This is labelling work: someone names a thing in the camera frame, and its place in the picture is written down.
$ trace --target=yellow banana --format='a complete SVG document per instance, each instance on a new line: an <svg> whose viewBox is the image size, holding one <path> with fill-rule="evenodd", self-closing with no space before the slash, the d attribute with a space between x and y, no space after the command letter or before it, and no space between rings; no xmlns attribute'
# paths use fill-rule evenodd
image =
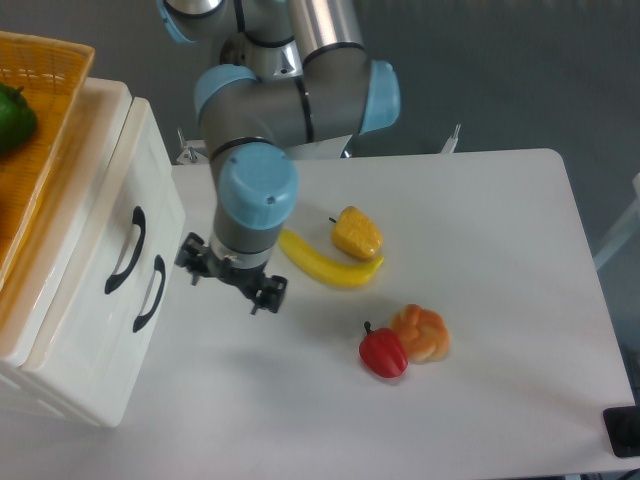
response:
<svg viewBox="0 0 640 480"><path fill-rule="evenodd" d="M377 256L369 262L346 265L325 257L298 234L283 229L278 237L282 251L305 273L327 285L353 288L369 282L382 265L384 257Z"/></svg>

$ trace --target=drawer handle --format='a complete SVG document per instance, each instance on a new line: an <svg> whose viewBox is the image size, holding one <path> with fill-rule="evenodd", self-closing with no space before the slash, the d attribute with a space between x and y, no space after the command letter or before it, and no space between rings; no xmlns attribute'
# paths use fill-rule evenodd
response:
<svg viewBox="0 0 640 480"><path fill-rule="evenodd" d="M164 281L166 279L166 273L164 269L164 260L160 255L156 255L156 259L153 262L153 269L156 272L160 273L160 288L158 288L158 293L156 294L156 299L153 301L153 306L148 313L144 315L138 315L138 318L133 322L133 333L138 332L144 328L144 326L149 323L153 314L156 313L158 309L158 305L160 305L160 300L162 299L162 294L164 293Z"/></svg>
<svg viewBox="0 0 640 480"><path fill-rule="evenodd" d="M133 249L133 255L131 256L131 261L129 262L129 265L127 265L127 268L125 268L121 273L113 274L109 278L107 278L107 282L104 284L104 293L106 295L109 295L114 290L117 290L120 285L124 283L127 277L131 275L131 272L133 272L133 268L136 266L136 263L140 258L140 254L142 253L144 237L147 234L147 222L144 218L144 212L140 207L136 207L133 209L133 218L131 219L131 223L140 227L140 237L138 238L138 242Z"/></svg>

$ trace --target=plastic fruit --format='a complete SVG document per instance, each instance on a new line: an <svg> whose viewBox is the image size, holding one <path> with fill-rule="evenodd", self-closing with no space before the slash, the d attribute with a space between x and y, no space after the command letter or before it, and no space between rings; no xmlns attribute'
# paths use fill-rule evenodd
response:
<svg viewBox="0 0 640 480"><path fill-rule="evenodd" d="M22 90L0 83L0 153L26 142L36 130L36 114Z"/></svg>
<svg viewBox="0 0 640 480"><path fill-rule="evenodd" d="M367 284L375 276L384 257L371 262L347 265L325 257L291 230L283 229L278 237L282 251L311 277L333 287L353 288Z"/></svg>
<svg viewBox="0 0 640 480"><path fill-rule="evenodd" d="M419 305L405 306L389 327L398 335L411 362L440 360L449 351L451 337L443 318Z"/></svg>
<svg viewBox="0 0 640 480"><path fill-rule="evenodd" d="M331 241L340 250L359 260L369 260L382 246L378 227L356 207L345 208L331 232Z"/></svg>
<svg viewBox="0 0 640 480"><path fill-rule="evenodd" d="M407 369L407 354L398 336L389 328L371 330L365 322L367 335L360 342L360 358L373 373L382 378L396 378Z"/></svg>

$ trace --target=wicker basket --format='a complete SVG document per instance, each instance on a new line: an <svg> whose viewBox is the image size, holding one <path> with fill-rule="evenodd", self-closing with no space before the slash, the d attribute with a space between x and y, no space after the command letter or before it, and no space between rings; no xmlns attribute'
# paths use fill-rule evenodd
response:
<svg viewBox="0 0 640 480"><path fill-rule="evenodd" d="M38 118L27 142L0 154L0 289L37 213L94 53L84 45L0 31L0 82L24 87Z"/></svg>

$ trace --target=gray robot arm segment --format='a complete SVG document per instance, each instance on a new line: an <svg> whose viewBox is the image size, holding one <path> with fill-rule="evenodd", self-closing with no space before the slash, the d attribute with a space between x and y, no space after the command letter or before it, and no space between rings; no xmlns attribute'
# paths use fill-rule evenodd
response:
<svg viewBox="0 0 640 480"><path fill-rule="evenodd" d="M229 28L231 18L249 42L265 49L291 42L284 38L290 34L285 20L295 34L303 59L299 76L268 81L273 78L224 64L198 80L195 110L218 202L209 246L189 237L177 261L194 275L237 286L257 308L275 312L286 279L269 284L263 269L293 210L298 185L281 148L392 125L400 113L396 75L388 63L367 55L348 0L220 0L206 15L175 14L180 31L194 38L217 22ZM270 20L261 24L261 18ZM196 28L198 21L203 26Z"/></svg>

